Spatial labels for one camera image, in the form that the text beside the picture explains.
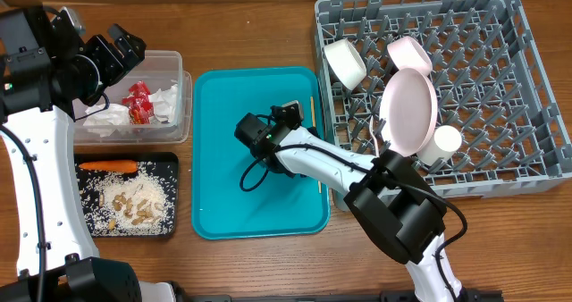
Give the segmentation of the wooden chopstick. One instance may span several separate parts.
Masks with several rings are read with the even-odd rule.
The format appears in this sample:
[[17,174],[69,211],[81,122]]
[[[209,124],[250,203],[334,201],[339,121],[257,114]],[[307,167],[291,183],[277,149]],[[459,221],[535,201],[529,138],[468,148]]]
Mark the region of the wooden chopstick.
[[[311,96],[310,97],[310,106],[311,106],[311,119],[312,119],[312,128],[316,131],[317,133],[317,129],[316,129],[316,119],[315,119],[315,100],[314,97]],[[320,194],[322,194],[322,183],[321,181],[317,181],[317,186],[318,186],[318,192]]]

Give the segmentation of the red snack wrapper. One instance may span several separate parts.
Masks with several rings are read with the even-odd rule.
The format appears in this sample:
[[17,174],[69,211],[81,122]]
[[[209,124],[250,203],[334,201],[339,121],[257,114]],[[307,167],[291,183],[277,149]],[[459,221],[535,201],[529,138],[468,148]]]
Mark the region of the red snack wrapper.
[[146,83],[138,81],[129,88],[129,94],[122,100],[128,108],[131,124],[149,124],[154,116],[154,107],[149,100],[151,95]]

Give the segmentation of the white tissue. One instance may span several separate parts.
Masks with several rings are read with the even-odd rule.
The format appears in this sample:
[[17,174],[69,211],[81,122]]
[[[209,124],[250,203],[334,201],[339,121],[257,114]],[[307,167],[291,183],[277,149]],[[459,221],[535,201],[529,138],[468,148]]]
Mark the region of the white tissue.
[[105,138],[115,132],[114,126],[130,125],[129,109],[126,106],[110,104],[107,109],[104,107],[105,105],[94,105],[86,109],[88,118],[83,122],[83,126],[88,127],[88,132]]

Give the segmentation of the white napkin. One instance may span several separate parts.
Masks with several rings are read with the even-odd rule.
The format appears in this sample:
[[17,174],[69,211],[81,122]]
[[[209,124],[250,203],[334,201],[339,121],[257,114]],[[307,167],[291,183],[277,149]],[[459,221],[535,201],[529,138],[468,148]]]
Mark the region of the white napkin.
[[178,85],[173,84],[167,90],[158,89],[148,96],[149,102],[153,106],[154,116],[160,122],[172,122],[175,116]]

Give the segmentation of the cream bowl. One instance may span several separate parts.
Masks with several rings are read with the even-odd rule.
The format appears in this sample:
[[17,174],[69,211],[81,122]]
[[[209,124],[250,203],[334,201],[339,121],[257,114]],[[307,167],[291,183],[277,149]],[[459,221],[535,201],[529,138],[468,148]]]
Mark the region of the cream bowl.
[[362,57],[346,38],[325,46],[324,55],[334,75],[348,90],[354,90],[366,77]]

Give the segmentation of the white plastic fork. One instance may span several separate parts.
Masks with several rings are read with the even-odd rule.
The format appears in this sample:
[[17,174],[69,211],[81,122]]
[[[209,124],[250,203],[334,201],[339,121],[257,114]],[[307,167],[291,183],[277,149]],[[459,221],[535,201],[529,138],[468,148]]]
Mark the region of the white plastic fork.
[[371,139],[373,140],[373,144],[374,144],[374,155],[375,156],[379,156],[380,152],[379,152],[379,144],[378,144],[378,139],[374,133],[374,116],[372,115],[369,119],[369,123],[368,123],[368,131],[370,134]]

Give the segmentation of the orange carrot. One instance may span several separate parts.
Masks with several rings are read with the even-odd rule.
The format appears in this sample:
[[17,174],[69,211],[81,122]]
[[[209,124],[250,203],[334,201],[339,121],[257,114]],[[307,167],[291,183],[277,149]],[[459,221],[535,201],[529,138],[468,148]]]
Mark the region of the orange carrot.
[[134,173],[138,171],[138,163],[133,160],[95,161],[80,164],[82,170]]

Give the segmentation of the pink plate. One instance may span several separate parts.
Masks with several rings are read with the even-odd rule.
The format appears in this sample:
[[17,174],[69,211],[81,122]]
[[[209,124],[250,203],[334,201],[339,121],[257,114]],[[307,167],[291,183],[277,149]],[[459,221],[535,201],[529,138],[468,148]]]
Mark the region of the pink plate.
[[432,82],[421,72],[406,68],[388,81],[379,109],[382,139],[402,156],[421,150],[437,121],[437,96]]

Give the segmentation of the bowl with food scraps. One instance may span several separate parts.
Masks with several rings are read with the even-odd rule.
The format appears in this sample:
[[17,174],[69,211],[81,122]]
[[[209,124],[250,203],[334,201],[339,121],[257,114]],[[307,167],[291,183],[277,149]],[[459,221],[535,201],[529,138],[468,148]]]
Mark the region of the bowl with food scraps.
[[391,42],[387,46],[388,54],[394,65],[399,69],[414,69],[425,76],[433,70],[428,53],[410,36],[405,36]]

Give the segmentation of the white small cup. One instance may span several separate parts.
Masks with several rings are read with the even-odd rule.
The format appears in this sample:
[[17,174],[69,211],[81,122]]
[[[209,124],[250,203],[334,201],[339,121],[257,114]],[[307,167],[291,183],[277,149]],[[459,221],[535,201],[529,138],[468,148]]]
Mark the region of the white small cup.
[[449,160],[461,147],[462,135],[459,130],[450,125],[442,125],[424,148],[416,153],[417,158],[425,165],[433,165],[438,159]]

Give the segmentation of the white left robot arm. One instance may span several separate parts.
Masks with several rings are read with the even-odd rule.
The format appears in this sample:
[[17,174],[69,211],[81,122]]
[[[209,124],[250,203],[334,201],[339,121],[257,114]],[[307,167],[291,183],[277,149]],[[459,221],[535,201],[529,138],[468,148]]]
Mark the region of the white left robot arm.
[[183,301],[174,282],[140,281],[100,257],[75,174],[73,101],[94,105],[145,57],[118,25],[82,39],[74,11],[44,5],[1,15],[1,136],[17,199],[18,279],[4,301]]

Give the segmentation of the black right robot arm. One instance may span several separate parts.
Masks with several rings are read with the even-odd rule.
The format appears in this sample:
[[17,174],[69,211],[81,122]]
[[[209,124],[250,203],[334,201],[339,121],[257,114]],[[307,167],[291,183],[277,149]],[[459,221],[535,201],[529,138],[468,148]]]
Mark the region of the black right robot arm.
[[367,237],[406,266],[417,300],[463,300],[444,251],[465,234],[444,235],[445,214],[458,209],[431,189],[410,159],[392,150],[375,156],[336,147],[303,127],[295,105],[247,113],[234,136],[267,172],[307,176],[340,193]]

